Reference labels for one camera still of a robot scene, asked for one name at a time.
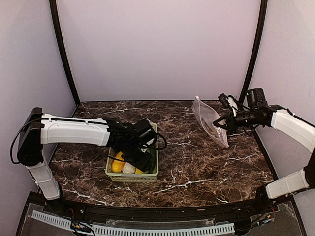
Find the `clear zip top bag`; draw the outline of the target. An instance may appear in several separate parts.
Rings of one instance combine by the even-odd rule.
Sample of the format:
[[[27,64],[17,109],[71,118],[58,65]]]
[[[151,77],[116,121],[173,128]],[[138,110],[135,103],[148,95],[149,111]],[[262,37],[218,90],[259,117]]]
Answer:
[[[226,130],[214,126],[214,121],[220,118],[219,114],[209,105],[205,104],[198,95],[195,96],[192,111],[196,120],[208,136],[218,145],[228,148]]]

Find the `green white bok choy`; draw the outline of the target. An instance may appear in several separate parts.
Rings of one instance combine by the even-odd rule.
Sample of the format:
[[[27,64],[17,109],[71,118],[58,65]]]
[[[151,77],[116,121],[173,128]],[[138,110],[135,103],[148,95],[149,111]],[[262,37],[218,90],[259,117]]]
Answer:
[[[128,162],[125,163],[122,169],[122,172],[124,174],[135,174],[135,171],[136,171],[136,168]]]

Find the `yellow green mango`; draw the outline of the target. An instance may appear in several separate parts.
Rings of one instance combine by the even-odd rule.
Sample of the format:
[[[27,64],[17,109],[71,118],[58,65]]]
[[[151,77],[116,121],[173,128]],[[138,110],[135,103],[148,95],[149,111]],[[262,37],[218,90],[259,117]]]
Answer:
[[[141,174],[143,174],[143,172],[140,169],[136,168],[135,174],[136,175],[141,175]]]

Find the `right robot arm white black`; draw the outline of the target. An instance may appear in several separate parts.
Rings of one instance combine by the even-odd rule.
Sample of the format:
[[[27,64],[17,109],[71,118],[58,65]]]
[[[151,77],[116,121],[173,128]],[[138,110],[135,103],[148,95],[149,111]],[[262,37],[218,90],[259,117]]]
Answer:
[[[255,129],[260,125],[268,126],[288,135],[312,154],[303,169],[257,189],[251,209],[255,213],[262,213],[279,199],[315,187],[315,127],[290,109],[280,105],[268,105],[262,88],[250,89],[245,95],[247,106],[230,95],[222,93],[218,97],[230,113],[214,121],[215,127],[234,133],[239,127]]]

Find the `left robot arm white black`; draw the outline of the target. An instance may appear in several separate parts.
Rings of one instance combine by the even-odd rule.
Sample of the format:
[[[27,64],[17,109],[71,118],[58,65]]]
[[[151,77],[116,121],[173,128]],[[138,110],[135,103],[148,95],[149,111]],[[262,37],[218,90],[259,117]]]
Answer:
[[[43,146],[52,143],[79,143],[110,147],[121,152],[122,158],[135,168],[149,172],[158,166],[157,133],[146,119],[137,123],[123,123],[116,118],[65,118],[43,113],[40,107],[30,112],[11,144],[17,143],[14,165],[25,166],[50,206],[58,214],[69,211],[69,202],[62,198],[62,190],[46,162]]]

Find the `dark green cucumber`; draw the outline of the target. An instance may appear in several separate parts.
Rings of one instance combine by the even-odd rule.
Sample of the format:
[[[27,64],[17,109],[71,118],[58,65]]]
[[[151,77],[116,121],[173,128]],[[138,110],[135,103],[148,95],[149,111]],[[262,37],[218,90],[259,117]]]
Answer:
[[[152,148],[149,148],[147,149],[146,153],[150,155],[150,162],[149,162],[148,170],[146,171],[146,173],[152,174],[157,164],[157,151]]]

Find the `beige plastic basket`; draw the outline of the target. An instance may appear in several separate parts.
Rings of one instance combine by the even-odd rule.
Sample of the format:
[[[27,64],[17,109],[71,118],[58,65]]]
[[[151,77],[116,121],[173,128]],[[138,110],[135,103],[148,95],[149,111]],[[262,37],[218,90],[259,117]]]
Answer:
[[[113,182],[155,182],[158,175],[157,126],[147,120],[119,123],[107,146],[105,173]]]

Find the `right clear acrylic plate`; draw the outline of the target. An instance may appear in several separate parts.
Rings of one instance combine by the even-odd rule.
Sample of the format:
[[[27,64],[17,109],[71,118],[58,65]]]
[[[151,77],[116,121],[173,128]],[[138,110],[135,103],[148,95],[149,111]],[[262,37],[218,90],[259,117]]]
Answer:
[[[247,236],[302,236],[292,202],[281,203],[277,209],[269,222],[250,229]]]

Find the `clear acrylic plate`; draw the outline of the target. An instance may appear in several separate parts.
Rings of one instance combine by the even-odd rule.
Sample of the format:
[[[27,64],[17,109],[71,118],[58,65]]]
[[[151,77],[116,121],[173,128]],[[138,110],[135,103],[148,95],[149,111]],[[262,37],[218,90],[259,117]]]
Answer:
[[[32,218],[33,211],[44,212],[44,214],[58,217],[54,213],[44,210],[44,206],[34,203],[27,203],[23,209],[16,236],[73,236],[69,230],[58,228]]]
[[[247,236],[302,236],[292,202],[281,203],[277,209],[269,222],[250,229]]]

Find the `left clear acrylic plate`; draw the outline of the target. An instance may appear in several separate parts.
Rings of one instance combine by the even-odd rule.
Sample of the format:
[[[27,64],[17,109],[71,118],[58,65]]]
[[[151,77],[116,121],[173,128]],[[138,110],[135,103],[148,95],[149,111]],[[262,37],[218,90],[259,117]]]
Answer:
[[[23,209],[16,236],[73,236],[69,230],[58,228],[32,218],[33,211],[44,212],[44,214],[58,217],[54,213],[44,210],[44,206],[34,203],[27,203]]]

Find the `black curved front rail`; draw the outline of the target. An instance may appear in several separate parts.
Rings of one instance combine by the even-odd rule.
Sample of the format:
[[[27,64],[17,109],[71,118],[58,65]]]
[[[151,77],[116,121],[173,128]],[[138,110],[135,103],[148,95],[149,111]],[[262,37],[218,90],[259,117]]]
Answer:
[[[89,204],[64,200],[65,206],[75,212],[75,219],[106,221],[107,219],[179,221],[215,218],[216,220],[243,220],[258,213],[253,210],[253,199],[238,203],[181,208],[136,208]]]

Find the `right black frame post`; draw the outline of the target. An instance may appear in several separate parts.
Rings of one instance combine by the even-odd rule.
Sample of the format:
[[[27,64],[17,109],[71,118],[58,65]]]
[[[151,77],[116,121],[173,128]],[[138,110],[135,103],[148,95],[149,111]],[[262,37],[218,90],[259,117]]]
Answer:
[[[267,13],[267,6],[268,6],[268,0],[260,1],[259,15],[258,15],[257,27],[255,31],[253,46],[252,46],[252,52],[251,52],[247,72],[245,75],[245,79],[243,82],[243,86],[241,89],[241,93],[239,96],[239,102],[241,103],[244,103],[245,101],[246,91],[248,90],[251,80],[252,80],[252,75],[254,72],[254,68],[255,68],[255,64],[258,57],[259,48],[260,48],[260,43],[262,39],[265,18],[266,18],[266,13]]]

